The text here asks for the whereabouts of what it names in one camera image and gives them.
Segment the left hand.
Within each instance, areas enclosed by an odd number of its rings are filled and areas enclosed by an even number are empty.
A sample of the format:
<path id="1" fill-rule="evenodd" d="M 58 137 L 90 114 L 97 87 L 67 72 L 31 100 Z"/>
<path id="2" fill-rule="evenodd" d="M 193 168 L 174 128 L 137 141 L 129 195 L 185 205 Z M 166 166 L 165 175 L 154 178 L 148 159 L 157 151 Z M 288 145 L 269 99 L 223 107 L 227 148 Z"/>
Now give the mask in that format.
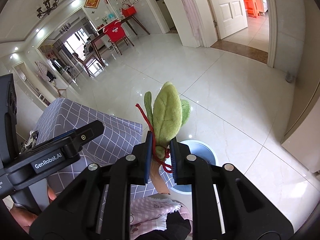
<path id="1" fill-rule="evenodd" d="M 15 204 L 13 204 L 10 209 L 10 213 L 27 234 L 29 234 L 29 230 L 33 222 L 38 218 L 37 215 L 27 211 L 26 209 L 17 207 Z"/>

